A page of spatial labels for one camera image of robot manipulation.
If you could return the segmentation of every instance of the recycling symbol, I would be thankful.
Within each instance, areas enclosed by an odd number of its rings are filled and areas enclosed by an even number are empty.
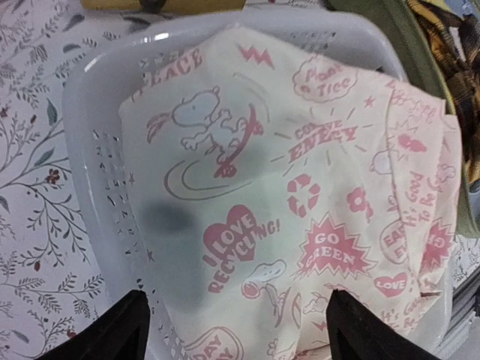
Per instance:
[[[311,184],[311,177],[301,174],[290,180],[286,189],[292,195],[288,198],[288,206],[293,214],[304,218],[307,209],[311,210],[318,203],[320,186],[317,183]]]

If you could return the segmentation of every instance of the fabric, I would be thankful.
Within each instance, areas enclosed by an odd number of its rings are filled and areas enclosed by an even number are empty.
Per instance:
[[[480,215],[480,180],[476,180],[470,185],[470,202],[474,210],[473,216],[476,219]]]
[[[465,14],[473,14],[477,18],[480,17],[478,0],[445,0],[445,3],[448,4],[452,13],[460,17]]]
[[[375,23],[391,41],[402,61],[409,81],[431,95],[446,99],[448,113],[455,113],[455,105],[449,88],[429,50],[428,42],[422,36],[422,28],[404,1],[328,0],[327,2],[330,8],[338,11],[352,11]],[[478,238],[480,231],[469,203],[469,182],[465,170],[462,170],[462,173],[457,232],[467,238]],[[459,281],[465,278],[463,275],[466,272],[462,271],[461,274],[457,278]]]
[[[334,289],[414,329],[455,247],[461,139],[444,109],[239,26],[146,74],[119,110],[129,199],[187,353],[325,347]]]
[[[468,169],[469,182],[480,176],[479,110],[480,87],[477,58],[480,45],[478,21],[473,15],[465,20],[421,0],[409,0],[407,4],[415,12],[418,23],[424,29],[437,64],[452,93],[456,113],[462,129],[463,152]],[[458,28],[461,49],[459,53],[450,28]]]
[[[430,2],[431,4],[436,5],[445,11],[450,11],[451,13],[453,12],[452,9],[445,3],[445,0],[426,0],[426,2]]]
[[[480,266],[480,241],[478,238],[455,237],[458,244],[452,263],[453,286],[457,289],[470,278]]]

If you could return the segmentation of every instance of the pink star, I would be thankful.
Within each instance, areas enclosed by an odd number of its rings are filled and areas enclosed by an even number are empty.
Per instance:
[[[374,101],[375,99],[372,98],[371,96],[368,97],[367,100],[363,100],[364,103],[365,103],[365,106],[364,107],[374,107]]]

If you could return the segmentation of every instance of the green fabric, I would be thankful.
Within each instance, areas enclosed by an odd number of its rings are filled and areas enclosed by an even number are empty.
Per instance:
[[[440,69],[422,29],[407,5],[401,0],[327,0],[331,10],[362,15],[382,30],[401,60],[412,85],[442,99],[449,99]],[[447,101],[447,112],[454,113]],[[463,169],[458,197],[457,233],[467,238],[480,237],[479,227],[472,215],[468,196],[468,181]]]

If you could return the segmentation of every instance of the laundry basket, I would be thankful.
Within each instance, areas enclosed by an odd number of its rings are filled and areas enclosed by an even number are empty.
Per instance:
[[[124,171],[118,109],[143,85],[145,72],[175,61],[186,49],[234,22],[308,52],[407,80],[392,46],[375,25],[356,15],[326,10],[230,12],[162,22],[96,49],[83,59],[70,75],[63,97],[73,180],[112,303],[133,288],[148,295],[148,359],[178,360],[188,356],[163,305],[155,283],[161,274],[143,242],[128,200],[127,185],[133,179]],[[444,300],[439,300],[439,307],[436,305],[441,314],[434,317],[448,322],[449,306]],[[444,335],[442,328],[442,323],[432,326],[433,339]]]

